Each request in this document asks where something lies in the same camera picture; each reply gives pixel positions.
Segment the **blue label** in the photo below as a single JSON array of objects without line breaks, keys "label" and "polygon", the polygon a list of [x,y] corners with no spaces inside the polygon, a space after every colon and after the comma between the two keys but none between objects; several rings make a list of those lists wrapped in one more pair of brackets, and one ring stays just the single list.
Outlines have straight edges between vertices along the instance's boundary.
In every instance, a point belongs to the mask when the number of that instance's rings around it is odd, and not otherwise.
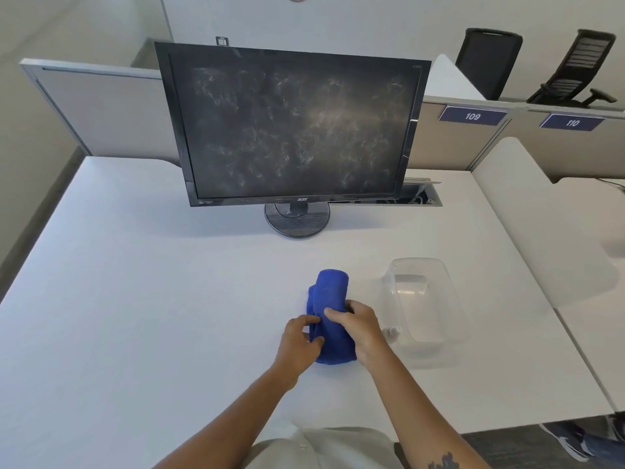
[{"label": "blue label", "polygon": [[557,130],[592,131],[603,122],[602,117],[580,117],[576,115],[550,114],[541,123],[541,128],[555,128]]},{"label": "blue label", "polygon": [[474,123],[496,126],[506,116],[505,110],[474,109],[472,107],[446,106],[438,118],[443,122]]}]

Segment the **monitor bezel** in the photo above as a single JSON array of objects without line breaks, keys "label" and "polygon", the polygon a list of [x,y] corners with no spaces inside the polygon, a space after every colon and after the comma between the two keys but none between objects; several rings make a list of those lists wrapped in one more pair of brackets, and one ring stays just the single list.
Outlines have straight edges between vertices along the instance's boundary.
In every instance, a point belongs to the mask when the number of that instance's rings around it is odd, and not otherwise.
[{"label": "monitor bezel", "polygon": [[[199,44],[178,44],[172,42],[155,42],[156,55],[160,66],[160,75],[162,78],[163,87],[165,90],[165,96],[169,107],[169,114],[171,117],[172,126],[174,129],[174,138],[176,139],[176,146],[178,148],[178,156],[180,158],[180,165],[183,170],[184,182],[186,185],[187,195],[189,196],[189,203],[192,206],[230,206],[230,205],[245,205],[245,204],[279,204],[290,203],[294,201],[307,201],[312,202],[336,202],[336,201],[360,201],[366,199],[392,199],[399,195],[404,176],[406,175],[406,169],[408,168],[408,161],[410,159],[410,150],[412,149],[412,142],[414,141],[414,134],[417,128],[419,113],[421,111],[421,104],[425,95],[425,87],[427,77],[429,74],[431,61],[417,61],[412,59],[400,59],[410,63],[411,66],[417,68],[420,72],[417,86],[415,88],[414,96],[412,98],[412,107],[410,109],[410,117],[406,124],[406,131],[404,133],[403,148],[399,158],[399,167],[397,168],[397,174],[395,178],[395,189],[393,192],[387,193],[371,193],[371,194],[301,194],[298,196],[254,196],[254,197],[198,197],[196,190],[195,179],[193,176],[193,169],[191,166],[191,159],[189,157],[189,149],[186,141],[186,134],[184,131],[183,116],[179,103],[178,94],[176,91],[176,83],[174,81],[173,69],[171,64],[171,55],[194,55],[201,51],[202,55],[206,55],[207,52],[214,49],[233,49],[255,52],[276,52],[272,49],[250,49],[250,48],[236,48],[226,46],[207,46]],[[324,54],[340,57],[362,57],[352,56],[345,54]],[[386,57],[373,57],[378,59],[379,62],[385,62],[388,59],[397,61],[396,58]]]}]

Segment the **clear plastic tub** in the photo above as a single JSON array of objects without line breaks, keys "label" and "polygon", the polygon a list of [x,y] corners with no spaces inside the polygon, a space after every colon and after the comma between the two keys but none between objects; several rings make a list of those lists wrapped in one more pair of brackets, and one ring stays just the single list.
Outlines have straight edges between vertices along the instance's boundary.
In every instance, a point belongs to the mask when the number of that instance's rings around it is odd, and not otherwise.
[{"label": "clear plastic tub", "polygon": [[465,313],[442,261],[393,260],[384,283],[394,321],[387,339],[405,356],[431,354],[469,339]]}]

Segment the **black office chair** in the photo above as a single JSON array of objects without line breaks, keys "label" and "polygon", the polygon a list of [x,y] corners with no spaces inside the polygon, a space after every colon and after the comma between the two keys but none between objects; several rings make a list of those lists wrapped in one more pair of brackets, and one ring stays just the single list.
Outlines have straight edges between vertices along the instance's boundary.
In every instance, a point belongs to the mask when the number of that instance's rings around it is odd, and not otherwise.
[{"label": "black office chair", "polygon": [[515,33],[469,28],[456,66],[487,100],[498,100],[522,44]]},{"label": "black office chair", "polygon": [[588,108],[595,100],[613,104],[616,99],[598,89],[590,89],[592,95],[583,102],[574,100],[574,97],[597,75],[615,40],[616,36],[612,33],[578,30],[575,42],[556,73],[546,84],[541,84],[527,103],[582,108]]}]

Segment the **monitor stand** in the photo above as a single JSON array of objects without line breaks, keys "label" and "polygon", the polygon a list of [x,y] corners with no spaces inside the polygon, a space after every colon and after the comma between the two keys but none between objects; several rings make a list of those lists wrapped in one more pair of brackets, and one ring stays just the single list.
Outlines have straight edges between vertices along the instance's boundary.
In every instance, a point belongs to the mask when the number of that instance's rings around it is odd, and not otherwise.
[{"label": "monitor stand", "polygon": [[305,239],[321,232],[330,220],[328,203],[294,201],[265,204],[265,218],[278,233],[292,239]]}]

